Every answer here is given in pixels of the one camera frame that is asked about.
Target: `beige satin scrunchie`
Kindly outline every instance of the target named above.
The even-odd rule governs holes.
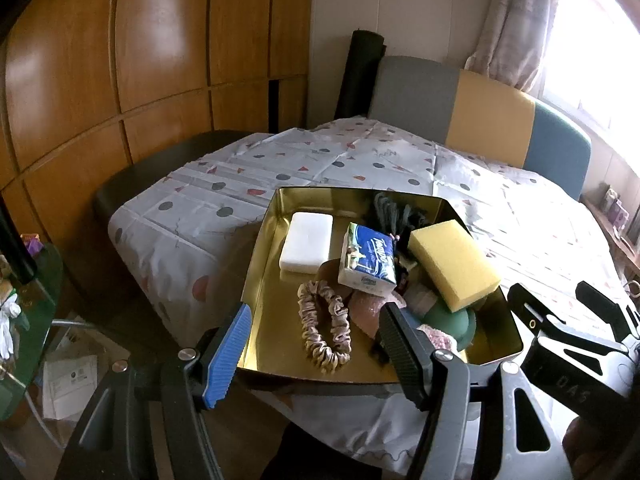
[[[324,298],[329,305],[334,348],[331,348],[318,332],[316,296]],[[300,285],[298,304],[300,306],[298,313],[303,327],[302,339],[305,341],[306,353],[311,357],[313,364],[326,373],[333,372],[338,366],[348,362],[351,358],[351,330],[342,298],[326,281],[311,281]]]

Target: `white eraser block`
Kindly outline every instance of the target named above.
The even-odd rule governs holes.
[[[334,218],[322,213],[293,213],[280,254],[280,269],[315,274],[329,259]]]

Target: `white polka dot sheet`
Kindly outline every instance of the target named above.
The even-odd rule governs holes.
[[[388,124],[350,118],[314,130],[253,134],[185,164],[114,213],[109,236],[180,345],[194,345],[239,300],[260,222],[280,186],[445,198],[502,273],[505,294],[521,282],[583,330],[608,333],[575,300],[580,280],[629,302],[595,220],[556,184]],[[406,471],[424,424],[425,414],[401,394],[286,401],[256,394],[326,444],[396,472]],[[324,415],[314,416],[318,410]]]

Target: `black cylinder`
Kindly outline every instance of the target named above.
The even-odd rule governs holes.
[[[14,275],[23,284],[35,278],[38,267],[20,239],[4,200],[0,196],[0,253],[9,262]]]
[[[370,30],[353,31],[335,119],[367,114],[378,63],[384,55],[385,38]]]

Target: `gold tray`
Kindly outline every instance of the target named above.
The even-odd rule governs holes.
[[[362,222],[378,190],[340,187],[281,187],[273,195],[262,221],[247,271],[242,301],[249,305],[253,324],[238,367],[254,388],[277,389],[312,383],[315,386],[358,386],[343,393],[364,394],[398,391],[398,377],[391,364],[380,365],[369,352],[371,339],[351,324],[351,360],[333,374],[323,374],[306,357],[298,316],[298,287],[309,274],[280,271],[280,251],[291,216],[297,211],[327,213],[334,217],[329,258],[339,258],[349,222]],[[432,222],[455,219],[464,226],[444,199],[395,191],[386,192],[399,203],[427,213]],[[463,352],[471,364],[486,364],[519,353],[523,346],[504,294],[498,288],[477,312],[472,344]]]

